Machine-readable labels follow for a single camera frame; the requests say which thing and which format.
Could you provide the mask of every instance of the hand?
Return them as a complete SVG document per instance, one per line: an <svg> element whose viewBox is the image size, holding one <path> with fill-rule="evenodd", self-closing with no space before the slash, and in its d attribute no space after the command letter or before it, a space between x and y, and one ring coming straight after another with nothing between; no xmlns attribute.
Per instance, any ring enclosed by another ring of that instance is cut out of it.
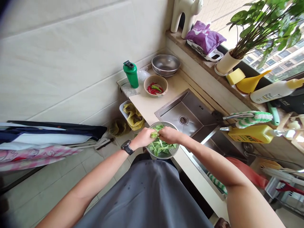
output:
<svg viewBox="0 0 304 228"><path fill-rule="evenodd" d="M154 132L154 129L144 128L130 143L132 150L136 150L140 147L145 147L155 140L151 138L151 133Z"/></svg>
<svg viewBox="0 0 304 228"><path fill-rule="evenodd" d="M184 135L183 133L170 127L164 127L158 133L159 138L168 144L181 144L182 139L186 137L186 135Z"/></svg>

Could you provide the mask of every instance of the yellow plastic bag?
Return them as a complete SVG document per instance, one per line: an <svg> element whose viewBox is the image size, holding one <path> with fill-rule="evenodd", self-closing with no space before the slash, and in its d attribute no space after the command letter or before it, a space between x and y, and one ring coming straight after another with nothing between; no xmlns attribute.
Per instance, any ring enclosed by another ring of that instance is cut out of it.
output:
<svg viewBox="0 0 304 228"><path fill-rule="evenodd" d="M130 128L133 131L141 129L145 124L145 120L143 119L143 116L139 113L139 111L135 108L134 104L125 104L123 107L123 111L129 114L127 122Z"/></svg>
<svg viewBox="0 0 304 228"><path fill-rule="evenodd" d="M116 119L113 120L109 129L109 133L114 137L120 137L127 134L130 131L130 126L126 123L126 120Z"/></svg>

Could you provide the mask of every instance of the purple bag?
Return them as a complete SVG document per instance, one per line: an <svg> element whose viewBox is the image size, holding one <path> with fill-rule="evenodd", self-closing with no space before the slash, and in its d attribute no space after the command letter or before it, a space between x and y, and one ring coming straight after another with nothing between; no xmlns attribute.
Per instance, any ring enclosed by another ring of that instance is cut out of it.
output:
<svg viewBox="0 0 304 228"><path fill-rule="evenodd" d="M186 35L186 39L199 45L206 55L227 40L218 32L211 31L209 27L209 24L206 26L203 22L197 21L193 29Z"/></svg>

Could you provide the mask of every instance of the plastic bag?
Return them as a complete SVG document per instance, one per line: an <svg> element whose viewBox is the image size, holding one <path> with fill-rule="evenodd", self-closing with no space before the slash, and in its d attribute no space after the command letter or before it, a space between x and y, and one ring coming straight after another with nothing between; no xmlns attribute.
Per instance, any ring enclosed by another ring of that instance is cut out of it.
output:
<svg viewBox="0 0 304 228"><path fill-rule="evenodd" d="M139 71L137 71L138 83L143 85L144 81L150 77L150 73L147 72L148 67L145 67Z"/></svg>
<svg viewBox="0 0 304 228"><path fill-rule="evenodd" d="M268 184L268 180L259 174L257 174L252 168L248 165L244 164L240 160L232 157L227 157L227 160L234 164L243 174L256 186L259 186L262 189Z"/></svg>
<svg viewBox="0 0 304 228"><path fill-rule="evenodd" d="M109 133L114 137L120 137L127 134L130 131L130 126L126 123L125 120L116 119L111 123Z"/></svg>
<svg viewBox="0 0 304 228"><path fill-rule="evenodd" d="M145 124L145 120L143 119L143 116L139 113L139 111L135 108L134 104L125 104L123 107L123 111L129 114L127 122L131 129L133 131L141 129Z"/></svg>
<svg viewBox="0 0 304 228"><path fill-rule="evenodd" d="M227 40L220 33L211 31L209 26L209 24L206 26L203 22L197 21L193 29L186 35L186 39L199 45L206 55Z"/></svg>

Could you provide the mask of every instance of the yellow detergent bottle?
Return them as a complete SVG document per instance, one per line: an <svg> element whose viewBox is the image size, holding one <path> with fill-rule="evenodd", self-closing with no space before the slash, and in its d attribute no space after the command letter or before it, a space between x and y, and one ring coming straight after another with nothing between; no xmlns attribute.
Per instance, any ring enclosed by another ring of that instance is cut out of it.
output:
<svg viewBox="0 0 304 228"><path fill-rule="evenodd" d="M278 131L273 130L268 125L254 125L244 129L233 128L228 132L228 135L237 142L247 143L270 143L273 137L285 136L292 137L295 134L294 130Z"/></svg>

